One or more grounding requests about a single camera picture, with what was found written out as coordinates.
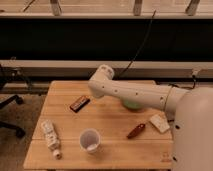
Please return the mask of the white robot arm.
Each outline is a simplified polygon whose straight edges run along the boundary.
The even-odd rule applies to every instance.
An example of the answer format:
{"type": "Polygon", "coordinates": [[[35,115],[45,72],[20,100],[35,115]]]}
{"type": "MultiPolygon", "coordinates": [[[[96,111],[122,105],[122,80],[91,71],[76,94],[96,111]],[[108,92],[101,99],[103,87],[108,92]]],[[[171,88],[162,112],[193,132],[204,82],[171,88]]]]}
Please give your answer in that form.
{"type": "Polygon", "coordinates": [[[174,113],[172,171],[213,171],[213,88],[192,90],[115,81],[114,70],[100,65],[88,81],[96,98],[104,95],[174,113]]]}

